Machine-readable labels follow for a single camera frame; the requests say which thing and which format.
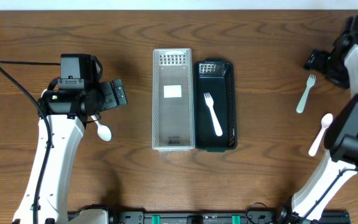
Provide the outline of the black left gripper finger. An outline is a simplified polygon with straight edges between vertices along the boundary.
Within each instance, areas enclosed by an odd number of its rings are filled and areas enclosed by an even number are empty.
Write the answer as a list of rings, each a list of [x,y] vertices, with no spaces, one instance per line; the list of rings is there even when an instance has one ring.
[[[105,84],[103,87],[105,97],[104,109],[111,109],[114,107],[114,93],[111,84]]]
[[[126,93],[121,79],[115,79],[112,81],[114,92],[116,96],[116,102],[118,106],[124,106],[127,104]]]

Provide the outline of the mint green plastic fork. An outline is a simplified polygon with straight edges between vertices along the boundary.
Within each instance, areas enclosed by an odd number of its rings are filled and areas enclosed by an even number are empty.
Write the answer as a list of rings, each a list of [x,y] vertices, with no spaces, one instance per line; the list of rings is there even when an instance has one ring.
[[[306,88],[305,88],[303,95],[296,107],[297,113],[302,113],[304,111],[304,108],[305,108],[305,105],[307,102],[307,98],[308,98],[308,94],[310,92],[310,89],[314,86],[315,82],[316,82],[316,76],[313,74],[310,74],[307,79],[307,82],[306,82]]]

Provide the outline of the pale pink plastic spoon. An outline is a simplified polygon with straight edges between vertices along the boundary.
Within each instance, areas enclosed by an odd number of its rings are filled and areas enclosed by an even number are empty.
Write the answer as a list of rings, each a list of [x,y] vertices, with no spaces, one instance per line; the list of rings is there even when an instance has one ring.
[[[322,138],[324,136],[324,133],[330,127],[332,122],[333,122],[333,115],[331,113],[327,113],[322,117],[321,128],[308,150],[308,154],[311,157],[314,157],[316,155],[319,145],[321,144]]]

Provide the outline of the white plastic fork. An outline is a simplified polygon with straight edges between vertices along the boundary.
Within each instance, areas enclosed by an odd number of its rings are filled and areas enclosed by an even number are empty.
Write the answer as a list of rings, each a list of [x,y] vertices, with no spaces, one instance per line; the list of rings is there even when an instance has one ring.
[[[204,93],[204,100],[205,103],[207,105],[207,107],[209,108],[210,114],[211,114],[211,119],[213,122],[213,127],[214,127],[214,132],[217,136],[222,136],[223,135],[223,131],[221,128],[221,125],[218,121],[218,118],[216,116],[216,113],[214,111],[214,101],[213,101],[213,97],[211,96],[210,93]]]

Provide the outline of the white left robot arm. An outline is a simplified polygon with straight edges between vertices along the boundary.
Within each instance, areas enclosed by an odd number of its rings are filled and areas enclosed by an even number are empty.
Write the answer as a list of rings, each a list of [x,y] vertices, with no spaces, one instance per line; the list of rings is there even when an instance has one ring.
[[[116,218],[103,205],[89,205],[82,211],[68,211],[68,190],[78,145],[85,125],[75,116],[47,116],[50,129],[39,121],[39,142],[24,198],[13,223],[112,223]]]

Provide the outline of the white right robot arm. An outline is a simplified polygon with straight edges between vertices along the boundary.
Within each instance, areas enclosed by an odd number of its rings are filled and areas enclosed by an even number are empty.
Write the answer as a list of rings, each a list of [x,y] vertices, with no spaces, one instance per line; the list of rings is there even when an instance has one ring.
[[[305,63],[336,85],[348,88],[352,98],[326,131],[326,152],[303,188],[289,204],[273,210],[249,208],[244,213],[122,212],[119,223],[350,223],[347,212],[324,208],[336,192],[358,174],[358,31],[343,33],[330,53],[314,50]]]

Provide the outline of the white plastic spoon near gripper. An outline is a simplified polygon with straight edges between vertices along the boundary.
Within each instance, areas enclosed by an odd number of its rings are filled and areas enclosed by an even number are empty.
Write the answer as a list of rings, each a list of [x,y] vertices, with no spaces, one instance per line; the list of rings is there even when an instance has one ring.
[[[110,141],[112,139],[112,132],[111,130],[100,123],[100,119],[102,118],[102,116],[99,115],[92,115],[91,118],[93,119],[93,121],[96,123],[97,125],[97,132],[98,132],[98,136],[103,140],[103,141]]]

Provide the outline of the white label in basket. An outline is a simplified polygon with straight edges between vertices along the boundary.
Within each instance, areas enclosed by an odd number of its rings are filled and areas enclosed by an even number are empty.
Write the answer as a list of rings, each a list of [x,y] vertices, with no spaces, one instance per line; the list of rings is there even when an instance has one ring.
[[[164,98],[181,98],[181,85],[165,85],[163,87],[163,96]]]

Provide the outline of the clear plastic basket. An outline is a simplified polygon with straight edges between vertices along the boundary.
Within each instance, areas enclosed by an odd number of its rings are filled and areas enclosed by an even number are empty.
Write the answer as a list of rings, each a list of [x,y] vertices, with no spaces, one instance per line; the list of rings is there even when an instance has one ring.
[[[152,149],[189,151],[195,148],[191,49],[153,51]],[[165,85],[181,85],[181,98],[164,98]]]

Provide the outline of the black plastic basket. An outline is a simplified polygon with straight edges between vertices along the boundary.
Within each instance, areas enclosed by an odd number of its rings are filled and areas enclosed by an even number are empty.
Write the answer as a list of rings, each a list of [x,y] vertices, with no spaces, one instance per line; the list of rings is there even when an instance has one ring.
[[[225,152],[237,147],[236,97],[234,67],[223,59],[199,61],[193,67],[195,104],[195,147],[208,152]],[[213,121],[205,97],[214,101]],[[223,133],[218,136],[214,124],[219,124]]]

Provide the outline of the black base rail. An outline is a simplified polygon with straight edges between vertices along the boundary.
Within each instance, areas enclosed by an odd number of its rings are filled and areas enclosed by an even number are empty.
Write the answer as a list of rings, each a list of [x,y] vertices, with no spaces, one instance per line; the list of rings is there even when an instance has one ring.
[[[168,213],[129,211],[116,212],[104,205],[90,205],[78,212],[68,212],[69,223],[121,223],[121,224],[207,224],[207,223],[275,223],[276,213],[268,208],[252,208],[245,212]]]

